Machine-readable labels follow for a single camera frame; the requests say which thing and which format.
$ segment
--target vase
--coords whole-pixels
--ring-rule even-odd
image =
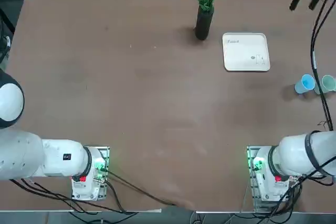
[[[212,16],[214,15],[214,8],[209,12],[203,11],[198,7],[197,21],[195,27],[195,35],[199,40],[205,40],[208,37]]]

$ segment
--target black cable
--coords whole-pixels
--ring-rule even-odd
[[[117,192],[115,191],[114,187],[112,186],[112,184],[108,181],[106,181],[106,184],[111,188],[113,195],[115,197],[115,201],[117,202],[117,205],[120,209],[120,211],[122,211],[124,214],[127,214],[127,211],[121,206],[120,200],[118,198]]]
[[[299,178],[298,182],[290,187],[285,193],[284,195],[279,199],[277,205],[274,207],[274,210],[270,213],[270,217],[269,218],[272,218],[276,211],[278,210],[280,204],[282,203],[282,200],[293,190],[295,189],[297,186],[300,186],[304,181],[306,181],[308,178],[312,177],[315,173],[317,173],[321,168],[325,167],[326,165],[330,164],[331,162],[335,161],[336,160],[336,156],[329,159],[328,161],[324,162],[322,165],[319,165],[314,171],[312,171],[310,174],[306,175],[306,176],[302,176]]]
[[[137,190],[137,191],[139,191],[139,192],[145,194],[146,196],[150,197],[151,199],[156,200],[157,202],[160,202],[160,203],[162,203],[162,204],[164,204],[164,205],[168,205],[168,206],[176,206],[176,205],[173,204],[173,203],[170,203],[170,202],[161,200],[161,199],[159,199],[159,198],[156,198],[155,196],[153,196],[153,195],[147,193],[146,191],[140,189],[139,187],[137,187],[137,186],[135,186],[135,185],[129,183],[127,180],[123,179],[122,177],[118,176],[117,174],[115,174],[115,173],[113,173],[113,172],[111,172],[111,171],[109,171],[109,170],[101,169],[101,171],[103,171],[103,172],[108,172],[108,173],[111,174],[112,176],[118,178],[119,180],[123,181],[124,183],[126,183],[126,184],[129,185],[129,186],[131,186],[131,187],[134,188],[135,190]]]
[[[333,186],[334,185],[334,177],[331,177],[331,182],[330,183],[323,183],[323,182],[321,182],[321,181],[318,181],[318,180],[316,180],[316,179],[313,179],[313,178],[309,178],[309,180],[311,180],[311,181],[314,181],[314,182],[316,182],[316,183],[318,183],[318,184],[320,184],[320,185],[322,185],[322,186]]]
[[[35,194],[35,195],[38,195],[38,196],[41,196],[41,197],[44,197],[44,198],[48,198],[48,199],[60,200],[57,197],[52,197],[52,196],[49,196],[49,195],[41,194],[41,193],[38,193],[36,191],[30,190],[30,189],[26,188],[25,186],[21,185],[19,182],[15,181],[13,179],[10,179],[10,181],[12,183],[14,183],[16,186],[20,187],[21,189],[23,189],[23,190],[25,190],[29,193],[32,193],[32,194]],[[118,213],[122,214],[121,211],[117,211],[117,210],[109,208],[109,207],[97,205],[97,204],[94,204],[94,203],[91,203],[91,202],[88,202],[88,201],[77,200],[77,199],[71,199],[71,201],[72,202],[80,202],[82,204],[86,204],[86,205],[90,205],[90,206],[94,206],[94,207],[98,207],[98,208],[101,208],[101,209],[105,209],[105,210],[109,210],[109,211],[113,211],[113,212],[118,212]]]
[[[72,208],[74,211],[76,211],[76,212],[86,213],[86,214],[88,214],[88,215],[96,215],[96,214],[98,214],[98,213],[92,213],[92,212],[87,212],[87,211],[85,211],[85,210],[84,210],[84,209],[83,209],[77,202],[74,202],[74,201],[73,201],[73,203],[76,204],[76,205],[78,206],[78,208],[79,208],[81,211],[77,210],[74,206],[72,206],[71,204],[69,204],[68,202],[66,202],[66,200],[70,200],[70,201],[72,201],[71,198],[69,198],[69,197],[67,197],[67,196],[65,196],[65,195],[62,195],[62,194],[53,193],[52,191],[50,191],[50,190],[46,189],[45,187],[41,186],[39,183],[35,183],[35,182],[34,182],[34,184],[37,185],[38,187],[40,187],[41,189],[38,189],[38,188],[36,188],[36,187],[34,187],[34,186],[31,186],[31,185],[30,185],[27,181],[25,181],[23,178],[21,179],[21,181],[22,181],[27,187],[29,187],[29,188],[32,189],[32,190],[39,191],[39,192],[42,192],[42,193],[51,194],[51,195],[53,195],[53,196],[55,196],[55,197],[57,197],[57,198],[59,198],[59,199],[61,199],[61,197],[62,197],[63,199],[61,199],[61,200],[62,200],[65,204],[67,204],[70,208]]]
[[[86,224],[93,224],[93,223],[95,223],[95,222],[99,222],[99,223],[100,223],[101,221],[103,221],[103,223],[105,222],[105,223],[107,223],[107,224],[118,224],[118,223],[121,223],[121,222],[123,222],[123,221],[125,221],[125,220],[127,220],[127,219],[129,219],[129,218],[131,218],[131,217],[133,217],[133,216],[135,216],[135,215],[137,215],[138,212],[135,212],[135,213],[133,213],[132,215],[127,216],[126,218],[123,218],[123,219],[121,219],[121,220],[114,221],[114,222],[111,222],[111,221],[108,221],[108,220],[103,220],[103,219],[100,219],[100,220],[98,219],[98,220],[85,221],[85,220],[79,218],[78,216],[74,215],[72,212],[69,212],[69,214],[71,214],[71,215],[74,216],[76,219],[78,219],[78,220],[80,220],[80,221],[82,221],[82,222],[84,222],[84,223],[86,223]]]
[[[80,205],[78,205],[77,204],[77,201],[78,200],[74,200],[74,199],[70,199],[70,198],[68,198],[68,197],[66,197],[66,196],[64,196],[64,195],[62,195],[62,194],[56,194],[56,193],[53,193],[53,192],[51,192],[50,190],[48,190],[48,189],[46,189],[46,188],[44,188],[43,186],[41,186],[40,184],[38,184],[38,183],[34,183],[35,185],[37,185],[37,186],[39,186],[39,187],[41,187],[42,188],[42,190],[40,190],[40,189],[38,189],[38,188],[36,188],[36,187],[33,187],[33,186],[31,186],[31,185],[29,185],[29,183],[27,183],[24,179],[21,179],[22,180],[22,182],[25,184],[25,185],[27,185],[29,188],[31,188],[31,189],[34,189],[34,190],[36,190],[36,191],[42,191],[42,192],[45,192],[45,193],[49,193],[49,194],[52,194],[52,195],[54,195],[54,196],[56,196],[59,200],[61,200],[61,201],[63,201],[64,203],[66,203],[68,206],[70,206],[72,209],[74,209],[76,212],[79,212],[79,213],[86,213],[86,214],[89,214],[89,215],[97,215],[98,213],[96,212],[96,213],[91,213],[91,212],[87,212],[87,211],[85,211],[84,209],[82,209],[82,207],[80,206]],[[18,183],[17,181],[15,181],[15,180],[12,180],[11,179],[11,181],[12,182],[15,182],[14,184],[16,184],[16,185],[21,185],[20,183]],[[66,202],[66,200],[70,200],[70,201],[72,201],[73,203],[75,203],[81,210],[82,210],[82,212],[81,211],[78,211],[74,206],[72,206],[71,204],[69,204],[69,203],[67,203]],[[85,221],[85,220],[83,220],[83,219],[81,219],[81,218],[79,218],[78,216],[76,216],[76,215],[74,215],[72,212],[69,212],[69,214],[71,214],[72,216],[74,216],[75,218],[77,218],[77,219],[79,219],[79,220],[81,220],[81,221],[83,221],[84,223],[87,223],[87,224],[91,224],[91,223],[94,223],[94,222],[101,222],[101,220],[92,220],[92,221]],[[133,217],[133,216],[135,216],[135,215],[137,215],[138,214],[138,212],[135,212],[135,213],[132,213],[132,214],[130,214],[128,217],[126,217],[126,218],[124,218],[124,219],[121,219],[121,220],[119,220],[119,221],[115,221],[115,222],[110,222],[110,221],[107,221],[107,220],[103,220],[104,222],[106,222],[107,224],[117,224],[117,223],[120,223],[120,222],[122,222],[122,221],[124,221],[124,220],[127,220],[127,219],[129,219],[129,218],[131,218],[131,217]]]
[[[333,125],[332,125],[332,121],[331,121],[331,115],[330,115],[330,112],[329,112],[329,107],[328,107],[326,98],[325,98],[325,96],[322,92],[322,89],[321,89],[321,84],[320,84],[320,81],[319,81],[319,76],[318,76],[318,73],[317,73],[316,61],[315,61],[315,56],[314,56],[315,42],[316,42],[317,36],[318,36],[325,20],[328,18],[329,14],[330,14],[330,12],[331,12],[331,10],[334,7],[335,2],[336,2],[336,0],[333,1],[333,3],[329,7],[329,10],[327,11],[326,15],[324,16],[321,24],[319,25],[319,27],[317,29],[320,17],[322,15],[322,12],[324,10],[324,7],[325,7],[327,1],[328,0],[323,1],[323,4],[321,6],[321,9],[319,11],[319,14],[318,14],[317,19],[316,19],[315,24],[314,24],[314,28],[313,28],[313,32],[312,32],[312,36],[311,36],[311,43],[310,43],[310,61],[311,61],[311,68],[312,68],[312,71],[313,71],[313,75],[315,77],[315,81],[316,81],[317,86],[318,86],[319,91],[320,91],[320,97],[321,97],[321,102],[322,102],[322,107],[323,107],[323,111],[324,111],[325,120],[326,120],[329,131],[333,131]]]
[[[5,25],[4,25],[4,20],[2,19],[1,15],[0,15],[0,26],[1,26],[0,40],[2,40],[2,38],[4,37],[4,33],[5,33]]]
[[[129,215],[129,216],[127,216],[127,217],[125,217],[125,218],[123,218],[123,219],[121,219],[121,220],[118,220],[118,221],[114,221],[114,222],[107,222],[107,224],[118,224],[118,223],[121,223],[121,222],[123,222],[123,221],[125,221],[125,220],[128,220],[129,218],[132,218],[133,216],[135,216],[135,215],[137,215],[138,214],[138,212],[135,212],[135,213],[133,213],[132,215]]]
[[[254,216],[254,217],[244,217],[244,216],[240,216],[240,215],[237,215],[237,214],[233,214],[233,215],[238,217],[238,218],[241,218],[241,219],[255,219],[255,218],[257,218],[256,216]]]

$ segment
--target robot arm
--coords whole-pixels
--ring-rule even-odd
[[[71,177],[72,197],[101,200],[106,197],[108,148],[83,147],[72,140],[41,139],[12,130],[22,115],[21,86],[0,69],[0,180],[28,177]]]
[[[263,201],[279,201],[289,188],[289,178],[306,176],[336,156],[336,132],[284,137],[278,146],[263,146],[253,159],[253,169]],[[336,176],[336,161],[314,175]]]

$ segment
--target cup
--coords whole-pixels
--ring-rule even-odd
[[[333,76],[325,75],[320,81],[321,89],[323,93],[328,93],[336,89],[336,81]],[[319,86],[315,85],[314,91],[316,94],[320,94]]]
[[[310,90],[313,90],[315,87],[315,80],[310,74],[304,74],[295,86],[294,89],[298,94],[303,94]]]

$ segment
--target table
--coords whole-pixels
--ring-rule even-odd
[[[26,96],[16,127],[109,145],[115,173],[179,206],[240,211],[248,145],[323,130],[319,97],[293,92],[311,72],[317,10],[309,1],[291,12],[291,0],[215,0],[210,35],[199,42],[197,0],[25,0],[8,67]],[[335,21],[330,15],[317,41],[320,75],[335,75]],[[227,72],[221,39],[229,31],[264,33],[270,70]],[[334,114],[335,95],[327,99]],[[69,178],[39,181],[71,191]],[[1,183],[2,210],[67,209]],[[163,207],[113,184],[126,209]],[[243,211],[253,210],[249,195]],[[335,190],[305,182],[296,211],[335,212],[335,203]],[[102,204],[116,208],[111,195]]]

